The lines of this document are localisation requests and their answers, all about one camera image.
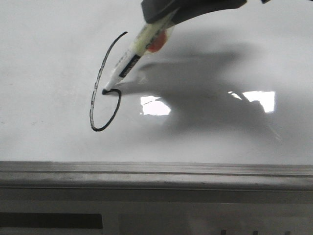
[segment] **black strip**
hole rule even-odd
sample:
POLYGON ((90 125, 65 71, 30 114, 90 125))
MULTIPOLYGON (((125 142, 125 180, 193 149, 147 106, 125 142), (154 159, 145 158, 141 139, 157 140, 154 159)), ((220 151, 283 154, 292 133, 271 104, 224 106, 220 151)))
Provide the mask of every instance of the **black strip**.
POLYGON ((134 55, 133 58, 130 60, 130 62, 127 64, 127 66, 123 69, 123 71, 120 73, 120 77, 126 77, 126 75, 130 72, 130 70, 135 66, 135 64, 140 59, 139 55, 134 55))
POLYGON ((0 213, 0 227, 102 229, 100 214, 0 213))

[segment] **whiteboard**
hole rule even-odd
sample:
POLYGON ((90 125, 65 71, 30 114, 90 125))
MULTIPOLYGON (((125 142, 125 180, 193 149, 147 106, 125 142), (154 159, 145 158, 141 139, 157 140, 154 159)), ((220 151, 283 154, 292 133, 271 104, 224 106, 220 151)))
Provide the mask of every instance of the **whiteboard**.
POLYGON ((117 87, 110 70, 144 25, 140 0, 0 1, 0 161, 313 164, 313 5, 249 1, 176 25, 117 87), (104 124, 117 97, 96 97, 104 124))

